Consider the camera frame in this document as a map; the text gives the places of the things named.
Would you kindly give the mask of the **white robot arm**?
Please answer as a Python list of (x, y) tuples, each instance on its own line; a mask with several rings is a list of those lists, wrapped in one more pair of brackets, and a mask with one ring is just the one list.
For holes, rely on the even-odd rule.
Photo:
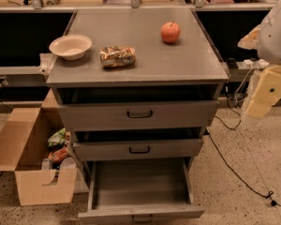
[(281, 98), (281, 0), (238, 46), (256, 50), (258, 57), (269, 63), (263, 71), (252, 75), (243, 105), (243, 118), (261, 119)]

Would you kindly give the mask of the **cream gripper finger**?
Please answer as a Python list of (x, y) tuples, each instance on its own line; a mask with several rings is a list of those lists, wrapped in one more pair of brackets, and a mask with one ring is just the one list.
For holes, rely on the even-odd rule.
[(245, 114), (253, 118), (262, 118), (271, 109), (271, 105), (258, 100), (250, 100)]

